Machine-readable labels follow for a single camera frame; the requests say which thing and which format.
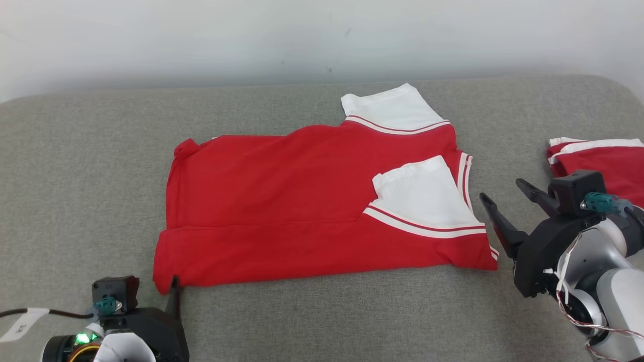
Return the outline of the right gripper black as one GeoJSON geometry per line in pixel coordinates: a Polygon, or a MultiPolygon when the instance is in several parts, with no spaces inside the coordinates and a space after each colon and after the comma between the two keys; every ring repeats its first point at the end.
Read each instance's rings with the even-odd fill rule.
{"type": "Polygon", "coordinates": [[[529,235],[511,224],[488,195],[480,193],[479,199],[507,257],[516,260],[515,286],[522,296],[529,298],[546,288],[543,270],[556,268],[561,255],[578,235],[602,222],[604,215],[591,214],[581,218],[559,215],[559,202],[549,193],[523,178],[517,178],[515,183],[531,202],[538,204],[550,217],[529,235]]]}

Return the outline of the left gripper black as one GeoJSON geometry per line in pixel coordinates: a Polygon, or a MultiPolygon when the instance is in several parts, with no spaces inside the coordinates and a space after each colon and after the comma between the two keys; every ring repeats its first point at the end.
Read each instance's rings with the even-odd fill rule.
{"type": "Polygon", "coordinates": [[[173,276],[166,311],[136,308],[125,314],[101,317],[107,331],[133,332],[152,352],[152,361],[189,361],[189,348],[180,313],[179,276],[173,276]]]}

